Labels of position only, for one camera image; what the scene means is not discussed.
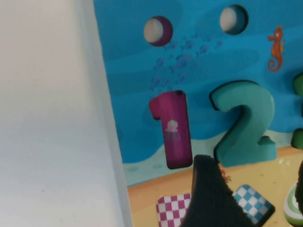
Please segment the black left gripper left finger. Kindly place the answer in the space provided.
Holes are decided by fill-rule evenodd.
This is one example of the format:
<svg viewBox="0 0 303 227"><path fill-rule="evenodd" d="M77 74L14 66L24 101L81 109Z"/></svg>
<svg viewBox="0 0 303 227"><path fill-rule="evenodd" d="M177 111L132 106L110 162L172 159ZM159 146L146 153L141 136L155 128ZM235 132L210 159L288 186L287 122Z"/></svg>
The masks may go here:
<svg viewBox="0 0 303 227"><path fill-rule="evenodd" d="M194 157L191 201L182 227L253 227L211 156Z"/></svg>

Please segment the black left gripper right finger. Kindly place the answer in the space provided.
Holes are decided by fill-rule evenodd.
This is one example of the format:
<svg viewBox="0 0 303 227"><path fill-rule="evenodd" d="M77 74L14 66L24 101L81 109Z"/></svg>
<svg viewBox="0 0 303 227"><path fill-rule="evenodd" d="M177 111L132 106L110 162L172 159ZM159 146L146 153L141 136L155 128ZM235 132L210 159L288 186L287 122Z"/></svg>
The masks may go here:
<svg viewBox="0 0 303 227"><path fill-rule="evenodd" d="M295 198L298 203L298 209L303 209L303 161L298 170L298 181L296 184Z"/></svg>

